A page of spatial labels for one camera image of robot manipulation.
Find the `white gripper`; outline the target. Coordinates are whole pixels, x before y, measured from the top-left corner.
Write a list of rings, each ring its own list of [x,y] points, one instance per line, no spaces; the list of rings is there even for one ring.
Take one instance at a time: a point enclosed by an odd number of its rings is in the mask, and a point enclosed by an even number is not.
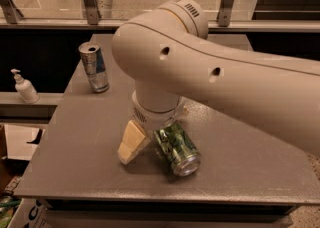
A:
[[[136,93],[133,93],[133,117],[145,130],[160,130],[172,125],[178,119],[183,112],[185,101],[184,97],[179,97],[174,108],[156,112],[144,108],[138,102]],[[119,160],[124,165],[131,162],[151,141],[149,135],[137,122],[134,120],[128,122],[118,148]]]

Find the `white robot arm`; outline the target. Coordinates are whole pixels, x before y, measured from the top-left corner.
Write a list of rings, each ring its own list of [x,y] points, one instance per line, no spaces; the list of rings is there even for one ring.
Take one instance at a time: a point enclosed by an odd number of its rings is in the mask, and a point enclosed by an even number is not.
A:
[[[208,41],[193,0],[171,0],[120,26],[112,54],[136,82],[135,105],[159,129],[189,98],[320,155],[320,63]]]

